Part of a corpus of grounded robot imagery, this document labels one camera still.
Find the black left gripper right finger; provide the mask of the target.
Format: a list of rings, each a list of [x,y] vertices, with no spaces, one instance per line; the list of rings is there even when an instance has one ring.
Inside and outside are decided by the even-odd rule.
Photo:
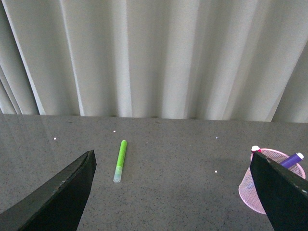
[[[259,200],[275,231],[308,229],[308,181],[253,152],[250,171]]]

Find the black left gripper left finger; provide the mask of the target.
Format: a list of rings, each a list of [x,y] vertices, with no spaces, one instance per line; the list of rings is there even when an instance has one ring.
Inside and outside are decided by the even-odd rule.
[[[75,231],[96,170],[93,150],[85,152],[26,198],[0,215],[2,231]]]

